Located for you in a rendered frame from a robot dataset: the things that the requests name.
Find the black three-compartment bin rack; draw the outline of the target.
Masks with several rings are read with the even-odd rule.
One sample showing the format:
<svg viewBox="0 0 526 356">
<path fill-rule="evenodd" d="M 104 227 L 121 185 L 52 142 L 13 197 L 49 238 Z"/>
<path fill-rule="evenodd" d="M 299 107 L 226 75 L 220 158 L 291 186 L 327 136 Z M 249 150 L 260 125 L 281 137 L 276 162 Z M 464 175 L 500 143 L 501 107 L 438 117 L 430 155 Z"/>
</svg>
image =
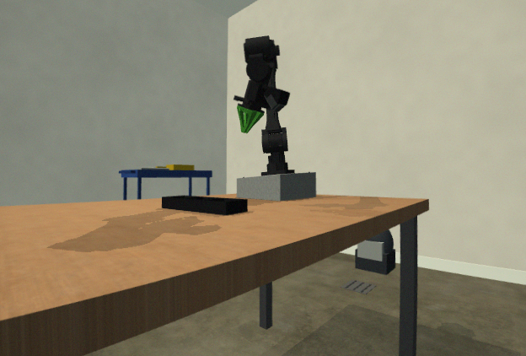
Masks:
<svg viewBox="0 0 526 356">
<path fill-rule="evenodd" d="M 196 196 L 162 197 L 162 208 L 197 213 L 231 215 L 248 212 L 248 199 Z"/>
</svg>

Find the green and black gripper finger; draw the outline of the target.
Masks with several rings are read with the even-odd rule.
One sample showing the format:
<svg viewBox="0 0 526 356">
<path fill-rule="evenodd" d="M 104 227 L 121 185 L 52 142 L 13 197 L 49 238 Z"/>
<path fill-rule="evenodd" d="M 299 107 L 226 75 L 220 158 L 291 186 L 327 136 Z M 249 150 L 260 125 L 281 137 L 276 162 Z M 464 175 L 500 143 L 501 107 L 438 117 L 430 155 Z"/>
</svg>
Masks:
<svg viewBox="0 0 526 356">
<path fill-rule="evenodd" d="M 245 133 L 247 131 L 247 129 L 249 128 L 251 122 L 254 120 L 254 118 L 255 118 L 255 116 L 257 114 L 257 111 L 248 110 L 248 109 L 246 109 L 244 107 L 241 107 L 239 105 L 237 106 L 237 110 L 238 110 L 238 113 L 239 113 L 241 132 Z M 244 126 L 244 113 L 247 113 L 249 115 L 245 126 Z"/>
<path fill-rule="evenodd" d="M 264 113 L 261 113 L 259 111 L 257 111 L 257 114 L 254 118 L 254 120 L 251 122 L 249 128 L 247 129 L 247 131 L 245 133 L 248 133 L 250 131 L 250 129 L 254 126 L 254 124 L 256 124 L 256 122 L 258 122 L 259 119 L 261 119 L 261 117 L 263 117 Z M 244 113 L 244 126 L 247 122 L 247 119 L 248 119 L 248 114 L 247 113 Z"/>
</svg>

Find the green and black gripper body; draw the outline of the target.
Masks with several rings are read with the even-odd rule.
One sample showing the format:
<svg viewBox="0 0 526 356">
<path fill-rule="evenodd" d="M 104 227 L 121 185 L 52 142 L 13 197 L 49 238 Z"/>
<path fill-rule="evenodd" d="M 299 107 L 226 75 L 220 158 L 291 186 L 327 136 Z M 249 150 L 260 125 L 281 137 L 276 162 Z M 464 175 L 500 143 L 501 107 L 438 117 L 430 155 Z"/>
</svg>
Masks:
<svg viewBox="0 0 526 356">
<path fill-rule="evenodd" d="M 245 92 L 245 95 L 244 95 L 245 99 L 242 98 L 242 97 L 238 97 L 238 96 L 236 96 L 236 95 L 234 96 L 233 99 L 236 100 L 236 101 L 241 101 L 241 102 L 243 102 L 242 105 L 241 105 L 241 104 L 238 104 L 238 105 L 241 106 L 241 107 L 244 107 L 244 108 L 246 108 L 246 109 L 248 109 L 248 110 L 259 111 L 259 112 L 261 112 L 261 113 L 265 113 L 264 111 L 261 110 L 261 108 L 265 108 L 265 109 L 269 110 L 269 109 L 271 108 L 269 105 L 265 105 L 265 104 L 262 104 L 262 103 L 259 103 L 259 102 L 255 102 L 255 101 L 253 101 L 253 100 L 247 100 L 247 99 L 246 99 L 247 94 L 248 94 L 248 91 L 249 91 L 249 88 L 250 88 L 250 82 L 254 82 L 254 83 L 256 83 L 256 82 L 253 81 L 253 80 L 249 80 L 248 85 L 247 85 L 247 89 L 246 89 L 246 92 Z M 242 99 L 242 100 L 241 100 L 241 99 Z"/>
</svg>

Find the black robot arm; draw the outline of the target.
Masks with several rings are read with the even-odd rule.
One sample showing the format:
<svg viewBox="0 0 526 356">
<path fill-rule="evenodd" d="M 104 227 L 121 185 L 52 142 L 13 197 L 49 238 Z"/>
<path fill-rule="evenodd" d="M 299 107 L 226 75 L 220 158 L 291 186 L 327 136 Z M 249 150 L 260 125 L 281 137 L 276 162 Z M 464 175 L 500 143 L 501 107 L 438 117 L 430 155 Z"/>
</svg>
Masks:
<svg viewBox="0 0 526 356">
<path fill-rule="evenodd" d="M 284 152 L 288 151 L 287 129 L 280 126 L 278 119 L 278 112 L 287 105 L 290 93 L 276 89 L 276 80 L 274 80 L 274 74 L 276 75 L 278 69 L 276 56 L 280 56 L 279 45 L 274 46 L 274 40 L 270 40 L 269 35 L 245 39 L 244 57 L 245 62 L 248 63 L 246 72 L 251 80 L 258 80 L 257 83 L 250 82 L 246 99 L 271 107 L 269 110 L 266 109 L 266 129 L 261 130 L 263 153 L 271 155 L 268 156 L 267 172 L 261 172 L 261 175 L 295 173 L 294 170 L 288 169 L 285 162 Z M 261 82 L 263 84 L 258 84 Z"/>
</svg>

